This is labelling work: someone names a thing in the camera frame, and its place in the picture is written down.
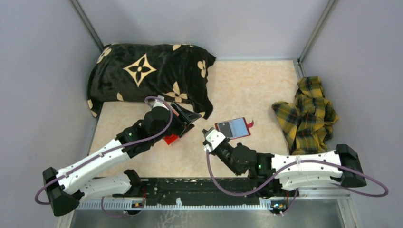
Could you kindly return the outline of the dark card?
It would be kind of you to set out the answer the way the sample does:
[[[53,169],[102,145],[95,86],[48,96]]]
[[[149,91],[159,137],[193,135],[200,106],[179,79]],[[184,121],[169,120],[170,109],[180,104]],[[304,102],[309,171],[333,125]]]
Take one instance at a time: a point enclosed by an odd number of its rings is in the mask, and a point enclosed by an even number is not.
[[[220,122],[217,124],[218,131],[221,132],[227,138],[233,138],[230,122]]]

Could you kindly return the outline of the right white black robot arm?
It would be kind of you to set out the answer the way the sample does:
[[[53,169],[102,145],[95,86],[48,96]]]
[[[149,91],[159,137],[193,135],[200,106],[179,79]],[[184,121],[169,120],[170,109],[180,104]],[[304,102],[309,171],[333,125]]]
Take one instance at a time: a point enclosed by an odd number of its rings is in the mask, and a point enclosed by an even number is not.
[[[246,173],[258,185],[273,177],[268,182],[268,191],[274,196],[311,185],[339,184],[347,188],[367,185],[365,178],[357,174],[363,171],[357,152],[346,144],[338,144],[335,150],[324,153],[288,156],[258,153],[241,143],[232,147],[228,140],[216,147],[208,142],[203,146],[234,174]]]

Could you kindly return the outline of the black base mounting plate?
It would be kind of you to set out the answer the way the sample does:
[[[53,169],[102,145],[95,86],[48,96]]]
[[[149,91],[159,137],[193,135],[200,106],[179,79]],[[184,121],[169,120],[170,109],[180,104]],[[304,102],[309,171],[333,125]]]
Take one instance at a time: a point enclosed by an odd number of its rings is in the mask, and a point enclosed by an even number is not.
[[[260,204],[260,199],[291,199],[295,194],[294,190],[283,190],[278,180],[273,180],[251,195],[234,197],[220,191],[208,178],[148,178],[143,179],[135,190],[113,194],[113,197],[145,197],[147,206],[172,206],[177,199],[184,206],[254,206]]]

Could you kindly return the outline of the red plastic bin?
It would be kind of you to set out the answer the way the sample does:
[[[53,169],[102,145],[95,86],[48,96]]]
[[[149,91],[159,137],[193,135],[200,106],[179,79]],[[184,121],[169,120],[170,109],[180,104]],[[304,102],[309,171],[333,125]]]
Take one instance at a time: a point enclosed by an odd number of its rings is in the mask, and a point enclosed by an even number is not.
[[[174,141],[176,141],[179,138],[178,135],[175,134],[171,134],[171,135],[167,135],[165,136],[163,139],[166,142],[167,145],[171,145]]]

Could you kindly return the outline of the yellow plaid cloth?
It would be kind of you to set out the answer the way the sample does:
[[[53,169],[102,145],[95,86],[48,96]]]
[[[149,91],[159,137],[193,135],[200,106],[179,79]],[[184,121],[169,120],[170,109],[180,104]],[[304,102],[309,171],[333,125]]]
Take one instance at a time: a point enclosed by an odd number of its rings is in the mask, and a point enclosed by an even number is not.
[[[324,91],[320,77],[304,77],[297,82],[292,103],[272,104],[290,155],[327,151],[326,141],[332,138],[339,117]]]

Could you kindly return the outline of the black floral pillow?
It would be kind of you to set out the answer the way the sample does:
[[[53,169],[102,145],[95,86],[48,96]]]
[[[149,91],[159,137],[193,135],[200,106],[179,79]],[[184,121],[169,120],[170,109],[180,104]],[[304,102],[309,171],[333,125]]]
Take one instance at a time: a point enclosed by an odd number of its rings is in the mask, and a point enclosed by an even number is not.
[[[168,102],[190,104],[208,119],[208,68],[216,57],[192,44],[106,45],[90,72],[87,104],[97,117],[105,102],[143,102],[163,96]]]

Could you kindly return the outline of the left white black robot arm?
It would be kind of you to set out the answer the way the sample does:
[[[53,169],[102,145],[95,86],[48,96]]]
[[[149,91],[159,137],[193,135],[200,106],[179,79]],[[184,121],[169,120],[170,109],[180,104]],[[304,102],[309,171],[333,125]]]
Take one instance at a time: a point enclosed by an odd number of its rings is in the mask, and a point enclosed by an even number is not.
[[[65,168],[42,172],[44,191],[56,217],[74,211],[80,204],[105,196],[135,197],[144,184],[135,170],[99,178],[103,171],[151,149],[165,138],[181,138],[194,127],[202,114],[176,102],[155,100],[143,119],[125,128],[97,152]]]

